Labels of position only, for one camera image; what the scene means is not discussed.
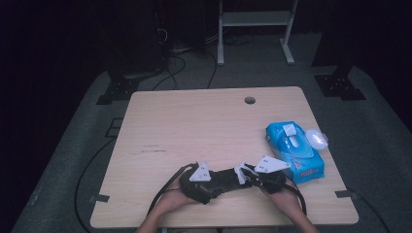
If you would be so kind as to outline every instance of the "blue box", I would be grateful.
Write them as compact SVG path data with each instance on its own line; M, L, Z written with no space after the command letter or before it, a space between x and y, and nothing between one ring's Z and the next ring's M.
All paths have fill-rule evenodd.
M325 163L306 139L303 129L293 121L270 123L266 140L275 156L290 163L286 175L295 183L305 183L325 176Z

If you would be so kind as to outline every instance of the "dark background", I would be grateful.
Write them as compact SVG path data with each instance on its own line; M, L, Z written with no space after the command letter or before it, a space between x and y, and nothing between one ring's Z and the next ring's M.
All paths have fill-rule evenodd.
M115 8L113 2L100 1L94 11L80 0L1 3L2 232L12 229L88 87L106 70L108 54L118 56L112 61L158 68L167 52L158 47L155 25L198 46L199 33L217 32L216 0L129 0ZM225 7L236 10L240 4L243 10L266 10L288 3L274 2L227 0ZM138 14L120 18L125 9ZM299 2L292 33L324 32L314 66L350 59L373 78L411 129L411 10L409 1L305 0ZM172 14L176 11L188 14ZM134 30L138 34L128 33Z

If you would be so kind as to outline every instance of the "white object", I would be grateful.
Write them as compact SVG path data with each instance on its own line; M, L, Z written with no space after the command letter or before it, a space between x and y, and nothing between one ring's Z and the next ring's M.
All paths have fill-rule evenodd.
M265 155L255 167L255 171L260 173L272 173L290 167L291 165L287 162Z
M209 182L210 180L212 178L210 177L207 162L203 162L189 178L191 182Z
M248 179L245 174L243 174L241 169L246 169L251 171L253 174L258 175L258 173L256 173L254 170L248 168L245 165L245 162L241 163L239 166L234 168L234 172L237 174L237 179L239 180L239 184L245 184L246 180Z
M310 146L316 150L323 150L328 146L326 136L317 129L306 130L305 136Z

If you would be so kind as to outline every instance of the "shelf leg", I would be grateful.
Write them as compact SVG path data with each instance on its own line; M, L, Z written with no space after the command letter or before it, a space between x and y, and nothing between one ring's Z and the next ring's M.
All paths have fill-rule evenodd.
M296 8L297 8L297 2L298 2L298 0L293 1L291 14L289 15L288 25L286 27L285 37L280 40L282 50L285 54L288 65L293 65L294 64L294 59L293 59L291 50L289 49L288 42L289 42L289 37L290 37L291 31L292 31L294 15L296 13Z
M219 42L218 42L218 65L224 65L223 53L223 0L219 2Z

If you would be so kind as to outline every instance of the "white mouse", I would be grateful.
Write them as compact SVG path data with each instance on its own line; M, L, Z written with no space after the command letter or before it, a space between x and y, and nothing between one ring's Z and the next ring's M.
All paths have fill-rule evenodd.
M323 150L328 146L324 134L317 129L306 130L305 136L309 141L310 146L316 150Z

